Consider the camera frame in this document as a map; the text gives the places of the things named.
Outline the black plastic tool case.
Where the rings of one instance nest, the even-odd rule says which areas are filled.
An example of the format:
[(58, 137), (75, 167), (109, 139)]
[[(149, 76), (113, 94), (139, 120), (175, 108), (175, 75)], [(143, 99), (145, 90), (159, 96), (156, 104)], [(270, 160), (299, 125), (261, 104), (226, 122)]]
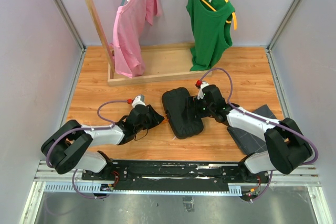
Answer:
[(200, 134), (204, 125), (202, 119), (189, 123), (186, 119), (186, 99), (190, 96), (189, 91), (179, 87), (163, 93), (162, 104), (164, 112), (169, 120), (170, 127), (178, 139), (185, 139)]

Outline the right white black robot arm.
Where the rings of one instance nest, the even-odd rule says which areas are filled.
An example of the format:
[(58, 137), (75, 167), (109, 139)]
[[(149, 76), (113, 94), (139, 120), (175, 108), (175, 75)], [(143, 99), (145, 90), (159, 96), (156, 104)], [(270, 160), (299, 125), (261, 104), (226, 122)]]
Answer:
[(290, 174), (313, 154), (308, 140), (290, 118), (282, 121), (251, 113), (225, 100), (214, 84), (196, 83), (198, 94), (187, 100), (187, 112), (196, 119), (213, 118), (216, 122), (241, 129), (266, 143), (266, 150), (253, 153), (242, 160), (238, 177), (250, 182), (257, 173), (277, 170)]

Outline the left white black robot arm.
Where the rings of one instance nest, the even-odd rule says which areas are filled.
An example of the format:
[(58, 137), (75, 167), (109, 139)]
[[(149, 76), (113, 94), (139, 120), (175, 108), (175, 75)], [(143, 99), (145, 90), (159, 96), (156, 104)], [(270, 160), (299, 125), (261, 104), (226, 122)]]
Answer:
[(111, 159), (102, 151), (88, 149), (101, 145), (124, 145), (137, 139), (140, 131), (148, 131), (164, 121), (151, 105), (138, 104), (129, 115), (107, 126), (81, 125), (69, 120), (41, 146), (47, 166), (58, 174), (73, 169), (83, 169), (95, 173), (100, 179), (112, 175)]

